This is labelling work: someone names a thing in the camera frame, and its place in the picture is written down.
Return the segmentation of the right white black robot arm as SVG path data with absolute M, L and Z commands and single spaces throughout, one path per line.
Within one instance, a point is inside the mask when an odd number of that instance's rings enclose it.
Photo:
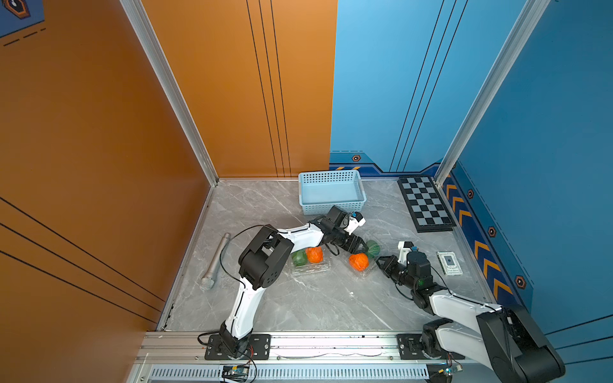
M 565 375 L 562 357 L 523 306 L 458 295 L 434 281 L 422 252 L 407 252 L 403 259 L 381 256 L 376 263 L 395 285 L 410 289 L 418 308 L 436 316 L 420 338 L 429 357 L 460 354 L 490 368 L 502 382 L 549 382 Z

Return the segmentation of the green orange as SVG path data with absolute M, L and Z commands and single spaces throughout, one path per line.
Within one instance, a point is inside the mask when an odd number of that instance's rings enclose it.
M 305 250 L 292 253 L 291 261 L 294 267 L 304 267 L 310 263 Z
M 366 255 L 369 259 L 376 259 L 379 257 L 381 253 L 381 246 L 379 243 L 373 239 L 367 241 L 367 252 Z

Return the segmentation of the green circuit board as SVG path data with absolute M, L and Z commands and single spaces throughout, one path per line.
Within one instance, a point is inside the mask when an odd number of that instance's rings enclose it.
M 221 370 L 221 381 L 243 383 L 249 379 L 249 365 L 224 365 Z
M 455 375 L 455 373 L 461 373 L 464 371 L 464 366 L 461 364 L 456 364 L 456 365 L 446 365 L 443 368 L 441 368 L 437 374 L 441 377 L 444 377 L 445 379 L 452 379 L 453 375 Z

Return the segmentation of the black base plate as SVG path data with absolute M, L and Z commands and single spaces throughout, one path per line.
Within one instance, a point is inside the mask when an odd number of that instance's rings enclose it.
M 396 340 L 402 360 L 444 361 L 446 359 L 442 352 L 436 352 L 434 356 L 427 354 L 421 344 L 420 334 L 397 334 Z
M 209 337 L 208 345 L 205 349 L 204 358 L 207 361 L 226 361 L 226 360 L 245 360 L 253 359 L 256 362 L 266 361 L 270 357 L 271 335 L 251 334 L 248 337 L 247 346 L 243 351 L 231 351 L 223 343 L 218 334 Z

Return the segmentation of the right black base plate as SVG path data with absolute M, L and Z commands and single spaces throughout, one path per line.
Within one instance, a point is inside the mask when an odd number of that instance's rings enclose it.
M 396 340 L 402 360 L 444 361 L 446 359 L 442 352 L 436 352 L 434 356 L 427 354 L 421 344 L 420 334 L 397 334 Z

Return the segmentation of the clear plastic clamshell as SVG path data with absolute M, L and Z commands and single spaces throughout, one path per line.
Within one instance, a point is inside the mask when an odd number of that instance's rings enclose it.
M 358 278 L 365 278 L 378 270 L 377 261 L 381 255 L 372 255 L 368 252 L 356 253 L 347 258 L 346 266 Z
M 290 256 L 291 274 L 317 274 L 331 269 L 330 256 L 323 247 L 308 247 Z

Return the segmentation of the right green circuit board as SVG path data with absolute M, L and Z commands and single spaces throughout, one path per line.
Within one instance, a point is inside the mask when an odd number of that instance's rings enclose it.
M 443 368 L 441 368 L 437 374 L 441 377 L 444 377 L 445 379 L 452 379 L 453 375 L 455 375 L 455 373 L 461 373 L 464 371 L 464 366 L 461 364 L 456 364 L 456 365 L 446 365 Z

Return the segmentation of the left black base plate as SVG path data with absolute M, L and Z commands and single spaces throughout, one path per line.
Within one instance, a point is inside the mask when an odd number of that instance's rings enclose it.
M 226 361 L 226 360 L 245 360 L 253 359 L 256 362 L 266 361 L 270 357 L 271 335 L 251 334 L 248 337 L 247 346 L 243 351 L 231 351 L 223 343 L 218 334 L 209 337 L 208 345 L 205 349 L 204 358 L 207 361 Z

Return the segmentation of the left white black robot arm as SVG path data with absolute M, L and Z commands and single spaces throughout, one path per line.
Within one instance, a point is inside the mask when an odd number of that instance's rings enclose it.
M 347 213 L 332 207 L 297 228 L 277 229 L 260 225 L 252 241 L 240 254 L 239 290 L 228 318 L 221 324 L 222 344 L 234 358 L 241 357 L 249 348 L 256 311 L 265 290 L 280 276 L 295 252 L 331 245 L 351 255 L 367 252 L 367 243 L 354 231 L 366 223 L 360 212 Z

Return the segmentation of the orange fruit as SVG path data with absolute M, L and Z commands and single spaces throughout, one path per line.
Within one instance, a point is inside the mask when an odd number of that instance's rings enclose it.
M 324 260 L 322 247 L 309 247 L 305 252 L 311 264 L 319 264 Z
M 349 257 L 349 265 L 355 271 L 363 272 L 370 266 L 370 259 L 365 253 L 354 254 Z

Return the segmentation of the small white tag card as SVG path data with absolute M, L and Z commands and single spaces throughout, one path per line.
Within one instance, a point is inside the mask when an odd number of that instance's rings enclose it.
M 454 252 L 437 252 L 437 258 L 445 275 L 463 275 L 463 270 Z

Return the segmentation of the black white checkerboard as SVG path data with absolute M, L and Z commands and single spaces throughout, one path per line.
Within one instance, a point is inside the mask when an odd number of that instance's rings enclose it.
M 453 231 L 454 220 L 431 176 L 404 176 L 397 183 L 417 232 Z

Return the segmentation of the grey metal cylinder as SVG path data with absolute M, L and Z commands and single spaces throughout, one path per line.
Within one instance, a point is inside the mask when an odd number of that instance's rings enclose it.
M 212 257 L 212 260 L 208 265 L 207 271 L 205 271 L 201 277 L 200 286 L 202 290 L 204 291 L 212 290 L 212 287 L 214 287 L 215 282 L 216 282 L 216 277 L 220 269 L 220 258 L 223 253 L 223 250 L 227 246 L 230 239 L 231 239 L 230 233 L 223 234 L 220 240 L 219 246 L 217 247 Z

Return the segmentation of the aluminium front rail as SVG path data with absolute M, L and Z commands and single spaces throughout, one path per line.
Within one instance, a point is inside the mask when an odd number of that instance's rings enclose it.
M 472 330 L 460 330 L 452 325 L 440 328 L 442 339 L 426 349 L 426 335 L 421 331 L 280 331 L 255 332 L 271 335 L 270 357 L 256 362 L 245 360 L 207 361 L 205 349 L 211 335 L 200 332 L 149 332 L 137 352 L 139 364 L 196 364 L 246 362 L 287 363 L 444 363 L 472 362 L 493 367 L 494 359 L 485 352 L 485 345 Z M 402 360 L 397 347 L 397 334 L 420 334 L 421 344 L 427 354 L 442 352 L 444 361 Z

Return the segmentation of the light blue plastic basket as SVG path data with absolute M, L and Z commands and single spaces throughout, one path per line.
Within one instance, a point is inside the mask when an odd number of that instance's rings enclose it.
M 299 204 L 304 215 L 322 215 L 333 206 L 360 212 L 367 202 L 357 170 L 303 172 L 299 174 Z

